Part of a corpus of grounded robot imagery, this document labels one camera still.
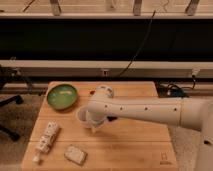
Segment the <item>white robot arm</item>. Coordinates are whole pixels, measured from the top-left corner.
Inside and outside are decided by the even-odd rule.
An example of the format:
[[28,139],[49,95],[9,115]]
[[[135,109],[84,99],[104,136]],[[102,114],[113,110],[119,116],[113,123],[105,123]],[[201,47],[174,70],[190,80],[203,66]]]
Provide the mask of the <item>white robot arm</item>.
[[213,171],[213,100],[199,98],[116,99],[114,90],[98,86],[88,101],[86,120],[99,127],[107,117],[176,125],[201,132],[194,171]]

